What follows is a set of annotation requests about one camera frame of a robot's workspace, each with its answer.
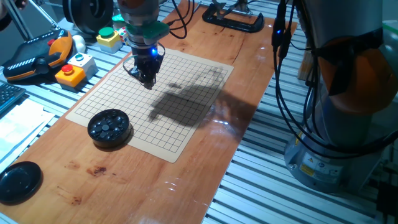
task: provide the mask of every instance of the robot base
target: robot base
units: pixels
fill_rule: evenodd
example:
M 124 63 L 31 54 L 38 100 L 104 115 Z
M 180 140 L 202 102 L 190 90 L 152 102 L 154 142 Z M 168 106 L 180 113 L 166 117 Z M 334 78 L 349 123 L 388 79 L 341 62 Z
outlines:
M 329 156 L 349 156 L 325 149 L 305 135 L 301 137 L 313 150 Z M 345 190 L 358 192 L 379 164 L 382 150 L 354 159 L 329 159 L 309 151 L 293 138 L 285 148 L 284 159 L 290 173 L 303 185 L 320 192 Z

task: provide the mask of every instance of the aluminum profile table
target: aluminum profile table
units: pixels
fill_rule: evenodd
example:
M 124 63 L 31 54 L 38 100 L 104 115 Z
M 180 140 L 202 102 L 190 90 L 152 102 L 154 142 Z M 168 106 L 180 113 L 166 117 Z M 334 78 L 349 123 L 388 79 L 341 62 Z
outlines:
M 273 19 L 276 16 L 276 2 L 254 2 L 249 7 L 254 15 L 261 12 L 264 17 Z M 160 8 L 159 20 L 163 20 L 173 9 L 171 2 L 165 3 Z M 305 47 L 306 38 L 300 26 L 297 26 L 292 42 L 297 47 Z M 63 90 L 58 83 L 46 84 L 44 80 L 33 85 L 21 85 L 31 100 L 43 105 L 45 111 L 55 114 L 31 144 L 130 51 L 129 47 L 124 46 L 110 55 L 102 52 L 96 44 L 88 44 L 87 54 L 94 57 L 99 72 L 90 81 L 80 84 L 79 93 Z M 297 119 L 302 119 L 303 102 L 308 90 L 304 82 L 297 79 L 302 59 L 303 52 L 291 47 L 280 76 L 282 94 Z M 6 82 L 2 74 L 0 82 Z M 330 195 L 316 192 L 295 180 L 283 160 L 284 146 L 292 136 L 277 107 L 273 77 L 203 223 L 394 223 L 394 217 L 384 217 L 376 211 L 376 188 L 367 185 L 358 195 Z M 398 161 L 395 152 L 392 147 L 386 149 L 383 159 Z M 373 175 L 372 178 L 382 180 L 388 178 L 388 174 Z M 390 179 L 397 185 L 396 175 Z

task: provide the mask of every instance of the wooden table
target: wooden table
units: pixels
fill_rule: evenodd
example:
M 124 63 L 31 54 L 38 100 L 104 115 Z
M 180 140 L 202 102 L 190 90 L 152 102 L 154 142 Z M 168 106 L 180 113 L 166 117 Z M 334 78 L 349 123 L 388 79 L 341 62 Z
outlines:
M 180 8 L 185 12 L 187 3 Z M 64 115 L 17 160 L 42 168 L 41 188 L 20 205 L 0 205 L 0 211 L 20 224 L 200 223 L 273 74 L 274 22 L 266 19 L 262 31 L 246 34 L 203 22 L 204 11 L 197 10 L 186 39 L 168 35 L 161 42 L 234 70 L 176 163 L 131 146 L 100 151 L 86 128 Z M 175 18 L 172 12 L 165 20 Z

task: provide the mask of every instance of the sticker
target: sticker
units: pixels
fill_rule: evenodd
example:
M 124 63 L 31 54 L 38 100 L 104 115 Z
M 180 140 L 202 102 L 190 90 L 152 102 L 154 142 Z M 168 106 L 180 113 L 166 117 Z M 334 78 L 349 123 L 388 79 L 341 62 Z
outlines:
M 297 146 L 297 144 L 299 143 L 299 139 L 296 138 L 296 143 L 294 144 L 295 146 Z
M 325 161 L 305 153 L 300 170 L 314 179 L 335 184 L 341 174 L 343 166 L 328 164 Z
M 310 167 L 308 167 L 305 164 L 301 164 L 300 166 L 300 170 L 303 171 L 304 173 L 306 173 L 307 175 L 310 175 L 312 177 L 314 170 L 311 169 Z

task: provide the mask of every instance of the black bowl lid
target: black bowl lid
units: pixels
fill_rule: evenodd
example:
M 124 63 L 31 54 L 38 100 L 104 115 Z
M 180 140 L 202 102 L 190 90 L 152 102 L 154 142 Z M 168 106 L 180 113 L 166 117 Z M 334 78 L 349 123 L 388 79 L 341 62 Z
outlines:
M 42 171 L 34 162 L 18 162 L 0 174 L 0 202 L 19 203 L 29 199 L 39 189 Z

